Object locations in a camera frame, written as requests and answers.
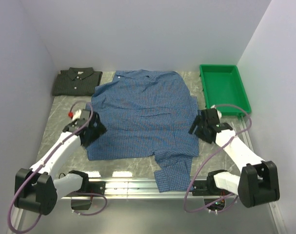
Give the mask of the blue checked long sleeve shirt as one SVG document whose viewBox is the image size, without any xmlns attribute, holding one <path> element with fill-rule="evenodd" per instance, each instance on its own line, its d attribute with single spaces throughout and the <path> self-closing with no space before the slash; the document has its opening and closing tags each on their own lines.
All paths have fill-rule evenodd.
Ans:
<svg viewBox="0 0 296 234">
<path fill-rule="evenodd" d="M 87 158 L 114 160 L 154 156 L 160 192 L 185 191 L 199 141 L 189 134 L 196 97 L 174 71 L 117 71 L 95 88 L 91 107 L 107 131 L 87 147 Z"/>
</svg>

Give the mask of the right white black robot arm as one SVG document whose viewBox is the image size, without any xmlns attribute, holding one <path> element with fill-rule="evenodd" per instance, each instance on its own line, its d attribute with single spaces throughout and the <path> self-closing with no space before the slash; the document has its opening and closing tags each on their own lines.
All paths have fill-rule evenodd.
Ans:
<svg viewBox="0 0 296 234">
<path fill-rule="evenodd" d="M 215 143 L 235 163 L 240 175 L 227 170 L 210 172 L 204 190 L 210 195 L 223 192 L 237 195 L 247 208 L 279 200 L 277 166 L 257 156 L 230 124 L 220 119 L 221 112 L 216 108 L 200 110 L 189 133 L 207 143 Z"/>
</svg>

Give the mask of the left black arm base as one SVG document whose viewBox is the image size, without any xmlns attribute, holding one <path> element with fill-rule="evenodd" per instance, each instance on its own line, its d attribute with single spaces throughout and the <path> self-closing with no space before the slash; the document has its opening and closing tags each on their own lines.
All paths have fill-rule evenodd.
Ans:
<svg viewBox="0 0 296 234">
<path fill-rule="evenodd" d="M 70 205 L 73 213 L 80 216 L 93 216 L 103 212 L 108 205 L 108 199 L 104 195 L 105 188 L 105 181 L 92 181 L 88 183 L 86 190 L 71 192 L 63 198 L 70 199 Z M 103 199 L 102 207 L 98 211 L 86 213 L 93 207 L 93 201 L 95 198 Z"/>
</svg>

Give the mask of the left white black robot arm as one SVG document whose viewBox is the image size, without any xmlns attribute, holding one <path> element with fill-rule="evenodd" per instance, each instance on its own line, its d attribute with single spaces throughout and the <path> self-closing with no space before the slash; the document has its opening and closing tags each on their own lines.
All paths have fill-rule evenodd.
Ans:
<svg viewBox="0 0 296 234">
<path fill-rule="evenodd" d="M 67 195 L 95 196 L 85 172 L 72 170 L 62 178 L 57 172 L 80 147 L 88 147 L 103 134 L 105 126 L 97 112 L 82 109 L 71 114 L 53 147 L 30 169 L 20 169 L 15 177 L 14 206 L 40 215 L 48 215 Z"/>
</svg>

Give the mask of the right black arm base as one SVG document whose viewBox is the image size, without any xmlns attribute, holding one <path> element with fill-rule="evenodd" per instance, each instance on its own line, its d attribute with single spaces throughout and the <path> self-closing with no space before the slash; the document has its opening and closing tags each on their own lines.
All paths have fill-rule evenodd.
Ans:
<svg viewBox="0 0 296 234">
<path fill-rule="evenodd" d="M 214 181 L 214 175 L 222 172 L 227 172 L 226 170 L 216 170 L 209 172 L 206 180 L 196 180 L 193 182 L 192 196 L 213 196 L 218 195 L 220 197 L 230 194 L 226 190 L 220 189 L 216 186 Z M 220 213 L 226 211 L 231 206 L 226 207 L 226 200 L 215 201 L 212 205 L 206 207 L 207 204 L 213 202 L 214 199 L 204 199 L 204 207 L 207 211 L 214 211 L 215 213 Z"/>
</svg>

